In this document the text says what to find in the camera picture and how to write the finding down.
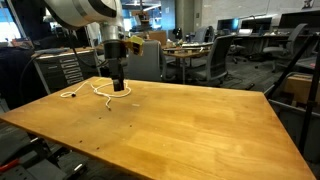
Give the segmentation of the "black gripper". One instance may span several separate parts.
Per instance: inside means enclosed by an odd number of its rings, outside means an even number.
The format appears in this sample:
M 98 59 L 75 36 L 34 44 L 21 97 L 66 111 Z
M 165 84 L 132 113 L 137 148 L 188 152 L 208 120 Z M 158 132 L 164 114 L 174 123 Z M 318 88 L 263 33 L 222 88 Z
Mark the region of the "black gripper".
M 126 55 L 126 46 L 120 40 L 107 40 L 104 43 L 104 57 L 109 62 L 110 77 L 113 80 L 114 91 L 124 89 L 123 70 L 120 60 Z

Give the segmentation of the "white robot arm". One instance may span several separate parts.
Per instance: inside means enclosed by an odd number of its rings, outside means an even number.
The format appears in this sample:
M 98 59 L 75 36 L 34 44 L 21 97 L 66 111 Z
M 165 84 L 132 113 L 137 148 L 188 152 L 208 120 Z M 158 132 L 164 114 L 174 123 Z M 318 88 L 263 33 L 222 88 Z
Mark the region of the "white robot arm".
M 52 18 L 68 30 L 78 30 L 98 23 L 104 46 L 104 57 L 109 61 L 110 77 L 115 91 L 124 89 L 124 74 L 119 60 L 126 49 L 120 0 L 4 0 L 14 22 L 19 22 L 31 40 L 40 40 L 50 34 L 50 24 L 43 21 L 48 10 Z

